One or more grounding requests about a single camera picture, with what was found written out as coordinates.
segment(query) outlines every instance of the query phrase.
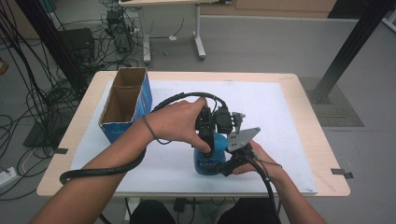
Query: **wooden table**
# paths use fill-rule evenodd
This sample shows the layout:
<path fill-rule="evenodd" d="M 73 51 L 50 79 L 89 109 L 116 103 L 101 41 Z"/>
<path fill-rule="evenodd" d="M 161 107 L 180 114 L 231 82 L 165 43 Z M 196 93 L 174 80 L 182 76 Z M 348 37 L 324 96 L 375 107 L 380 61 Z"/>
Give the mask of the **wooden table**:
<path fill-rule="evenodd" d="M 198 50 L 199 57 L 203 60 L 206 56 L 204 45 L 201 40 L 201 7 L 203 3 L 214 3 L 219 0 L 131 0 L 126 2 L 119 1 L 121 7 L 135 7 L 139 15 L 140 29 L 143 35 L 143 62 L 149 64 L 151 61 L 149 49 L 149 35 L 146 32 L 145 15 L 143 7 L 161 6 L 161 5 L 195 5 L 195 31 L 193 32 L 195 45 Z"/>
<path fill-rule="evenodd" d="M 99 72 L 93 78 L 59 145 L 61 148 L 68 148 L 68 152 L 53 156 L 49 168 L 37 188 L 39 195 L 52 196 L 62 186 L 59 176 L 70 170 L 78 143 L 87 130 L 93 111 L 102 97 L 106 84 L 115 75 L 116 72 L 113 71 Z M 148 72 L 148 76 L 150 80 L 232 80 L 279 83 L 318 187 L 318 193 L 313 196 L 347 196 L 350 193 L 345 178 L 342 175 L 332 174 L 332 168 L 340 167 L 297 76 L 293 74 L 152 71 Z"/>

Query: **blue bottle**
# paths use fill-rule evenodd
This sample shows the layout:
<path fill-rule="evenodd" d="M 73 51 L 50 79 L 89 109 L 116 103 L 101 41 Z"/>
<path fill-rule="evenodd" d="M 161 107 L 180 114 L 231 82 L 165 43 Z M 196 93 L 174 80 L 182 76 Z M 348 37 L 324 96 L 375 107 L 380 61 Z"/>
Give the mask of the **blue bottle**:
<path fill-rule="evenodd" d="M 227 147 L 227 138 L 222 134 L 215 133 L 215 151 L 211 158 L 205 158 L 204 153 L 199 149 L 194 149 L 195 171 L 200 175 L 217 175 L 219 172 L 207 171 L 206 167 L 219 165 L 225 162 L 224 150 Z"/>

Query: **person's leg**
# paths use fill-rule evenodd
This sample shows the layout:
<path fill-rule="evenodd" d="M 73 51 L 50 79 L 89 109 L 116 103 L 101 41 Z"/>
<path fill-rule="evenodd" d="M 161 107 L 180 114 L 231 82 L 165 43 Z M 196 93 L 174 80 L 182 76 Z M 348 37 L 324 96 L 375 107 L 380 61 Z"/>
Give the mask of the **person's leg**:
<path fill-rule="evenodd" d="M 175 224 L 163 203 L 155 200 L 141 202 L 130 217 L 131 224 Z"/>
<path fill-rule="evenodd" d="M 276 223 L 267 198 L 242 198 L 219 219 L 219 224 Z"/>

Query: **forearm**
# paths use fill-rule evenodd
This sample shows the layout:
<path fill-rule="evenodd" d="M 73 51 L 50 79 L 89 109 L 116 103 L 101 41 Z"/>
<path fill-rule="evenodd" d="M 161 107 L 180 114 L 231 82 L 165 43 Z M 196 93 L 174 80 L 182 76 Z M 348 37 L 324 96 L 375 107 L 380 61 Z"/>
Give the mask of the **forearm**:
<path fill-rule="evenodd" d="M 134 161 L 152 140 L 141 120 L 83 169 L 119 167 Z M 32 220 L 34 223 L 93 223 L 125 174 L 83 177 L 68 181 Z"/>
<path fill-rule="evenodd" d="M 326 223 L 296 188 L 286 172 L 278 171 L 273 183 L 290 223 Z"/>

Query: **open box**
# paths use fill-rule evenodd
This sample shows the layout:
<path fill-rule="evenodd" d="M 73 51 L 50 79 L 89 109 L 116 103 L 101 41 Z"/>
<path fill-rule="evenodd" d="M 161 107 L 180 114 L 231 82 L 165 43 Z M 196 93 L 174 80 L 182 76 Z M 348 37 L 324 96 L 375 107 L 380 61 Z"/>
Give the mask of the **open box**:
<path fill-rule="evenodd" d="M 150 113 L 152 104 L 146 68 L 121 68 L 114 78 L 99 126 L 110 143 L 137 119 Z"/>

